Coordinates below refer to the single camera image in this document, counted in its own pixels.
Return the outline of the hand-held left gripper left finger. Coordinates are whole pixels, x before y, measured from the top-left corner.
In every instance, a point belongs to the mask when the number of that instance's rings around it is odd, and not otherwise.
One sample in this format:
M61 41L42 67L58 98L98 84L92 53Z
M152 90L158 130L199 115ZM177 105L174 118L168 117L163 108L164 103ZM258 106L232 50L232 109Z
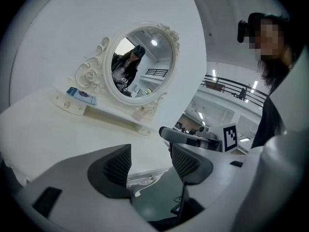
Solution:
M131 205L127 189L131 145L62 160L15 196L47 232L156 232Z

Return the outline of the person's torso in black top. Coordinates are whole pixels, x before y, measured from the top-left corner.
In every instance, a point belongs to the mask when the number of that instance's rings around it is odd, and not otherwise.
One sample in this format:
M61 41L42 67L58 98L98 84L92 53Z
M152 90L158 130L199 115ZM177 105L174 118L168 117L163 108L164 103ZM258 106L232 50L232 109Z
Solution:
M251 148L264 146L265 143L275 135L283 134L286 128L279 115L278 110L267 96L262 110L262 117Z

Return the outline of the white ornate dressing table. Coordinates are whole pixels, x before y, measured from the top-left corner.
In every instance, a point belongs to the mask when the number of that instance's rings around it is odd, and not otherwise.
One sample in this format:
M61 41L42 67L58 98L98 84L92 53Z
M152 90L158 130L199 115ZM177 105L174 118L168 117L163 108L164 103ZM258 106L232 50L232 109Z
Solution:
M54 104L56 92L43 88L0 113L0 173L12 194L54 164L111 146L130 144L129 175L160 177L171 166L167 145L133 123L87 107L82 116Z

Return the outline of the oval mirror white ornate frame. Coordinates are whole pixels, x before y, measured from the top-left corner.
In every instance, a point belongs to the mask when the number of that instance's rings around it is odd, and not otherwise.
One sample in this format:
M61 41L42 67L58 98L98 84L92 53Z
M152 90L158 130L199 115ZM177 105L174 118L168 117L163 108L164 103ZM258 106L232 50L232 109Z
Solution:
M89 105L99 110L132 117L144 106L142 119L151 118L175 74L179 50L179 35L169 26L140 23L114 38L103 38L97 53L68 80L68 89L95 96L97 104Z

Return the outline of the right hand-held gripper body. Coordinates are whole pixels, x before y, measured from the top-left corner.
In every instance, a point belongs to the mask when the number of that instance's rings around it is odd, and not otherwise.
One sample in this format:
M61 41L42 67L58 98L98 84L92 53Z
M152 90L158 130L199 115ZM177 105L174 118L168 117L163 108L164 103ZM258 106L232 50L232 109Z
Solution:
M208 149L217 152L230 152L238 147L236 123L207 127L200 126L199 136L209 140Z

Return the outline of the black metal railing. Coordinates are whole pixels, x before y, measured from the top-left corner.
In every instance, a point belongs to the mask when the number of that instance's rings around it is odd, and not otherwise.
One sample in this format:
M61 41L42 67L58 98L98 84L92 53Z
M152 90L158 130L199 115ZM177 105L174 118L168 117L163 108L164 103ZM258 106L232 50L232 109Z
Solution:
M262 108L267 98L267 94L255 90L251 93L252 87L243 83L233 81L222 77L213 77L206 74L200 84L202 87L232 95L246 103L252 103Z

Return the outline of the clear pink perfume bottle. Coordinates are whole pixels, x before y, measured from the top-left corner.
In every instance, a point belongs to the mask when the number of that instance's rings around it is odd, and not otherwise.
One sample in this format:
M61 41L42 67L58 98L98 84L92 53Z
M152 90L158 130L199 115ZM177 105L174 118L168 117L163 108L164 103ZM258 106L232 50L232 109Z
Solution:
M141 121L142 118L144 117L146 112L146 108L144 106L141 106L138 110L135 110L132 114L132 118Z

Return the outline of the blue white card packet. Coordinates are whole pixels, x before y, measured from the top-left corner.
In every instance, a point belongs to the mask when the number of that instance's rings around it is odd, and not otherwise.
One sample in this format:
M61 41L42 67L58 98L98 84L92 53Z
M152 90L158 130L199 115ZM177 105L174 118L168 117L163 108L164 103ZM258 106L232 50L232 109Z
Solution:
M83 92L75 87L70 87L66 93L80 101L83 101L85 103L96 105L97 104L97 98L95 96L89 95L86 92Z

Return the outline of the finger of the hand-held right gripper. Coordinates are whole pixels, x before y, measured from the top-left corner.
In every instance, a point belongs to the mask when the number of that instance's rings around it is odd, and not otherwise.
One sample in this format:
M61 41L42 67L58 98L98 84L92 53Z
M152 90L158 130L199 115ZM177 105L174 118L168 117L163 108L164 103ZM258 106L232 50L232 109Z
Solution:
M167 127L161 127L159 135L170 144L180 143L197 147L201 145L201 140L198 137Z

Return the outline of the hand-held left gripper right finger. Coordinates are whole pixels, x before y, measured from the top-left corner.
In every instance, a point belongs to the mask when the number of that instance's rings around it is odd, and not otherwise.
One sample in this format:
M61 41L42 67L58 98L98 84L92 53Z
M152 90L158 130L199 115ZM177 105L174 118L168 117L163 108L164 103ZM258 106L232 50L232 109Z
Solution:
M285 229L309 169L309 129L271 138L248 155L173 143L183 183L179 214L155 222L163 232L263 232Z

